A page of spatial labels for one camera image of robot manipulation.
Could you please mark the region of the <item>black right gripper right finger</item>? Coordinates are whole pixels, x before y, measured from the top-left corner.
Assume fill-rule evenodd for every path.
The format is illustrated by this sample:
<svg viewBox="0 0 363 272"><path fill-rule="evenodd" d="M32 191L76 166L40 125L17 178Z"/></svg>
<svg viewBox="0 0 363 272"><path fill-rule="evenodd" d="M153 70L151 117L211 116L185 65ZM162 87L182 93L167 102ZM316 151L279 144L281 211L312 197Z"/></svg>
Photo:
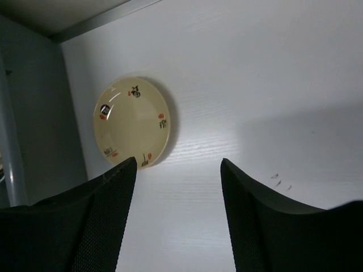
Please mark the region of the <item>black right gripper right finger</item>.
<svg viewBox="0 0 363 272"><path fill-rule="evenodd" d="M254 180L230 160L221 185L237 271L361 271L362 202L324 210Z"/></svg>

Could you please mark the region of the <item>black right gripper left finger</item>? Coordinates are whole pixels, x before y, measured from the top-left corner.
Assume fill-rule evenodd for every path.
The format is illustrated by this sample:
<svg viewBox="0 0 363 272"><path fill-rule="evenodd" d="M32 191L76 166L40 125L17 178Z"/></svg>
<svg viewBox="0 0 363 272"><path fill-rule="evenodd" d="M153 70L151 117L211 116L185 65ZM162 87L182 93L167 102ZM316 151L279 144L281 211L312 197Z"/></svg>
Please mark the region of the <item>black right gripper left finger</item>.
<svg viewBox="0 0 363 272"><path fill-rule="evenodd" d="M135 158L32 206L1 210L2 271L115 271Z"/></svg>

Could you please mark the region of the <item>cream plate with calligraphy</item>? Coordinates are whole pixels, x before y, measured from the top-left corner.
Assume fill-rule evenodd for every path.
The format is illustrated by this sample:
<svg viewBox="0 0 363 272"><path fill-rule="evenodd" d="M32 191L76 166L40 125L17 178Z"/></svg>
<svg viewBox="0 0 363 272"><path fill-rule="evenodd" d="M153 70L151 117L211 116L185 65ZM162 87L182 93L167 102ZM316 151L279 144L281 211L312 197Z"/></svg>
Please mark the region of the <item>cream plate with calligraphy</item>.
<svg viewBox="0 0 363 272"><path fill-rule="evenodd" d="M160 90L136 76L112 82L99 96L93 127L96 144L113 165L133 157L138 169L151 167L171 134L169 107Z"/></svg>

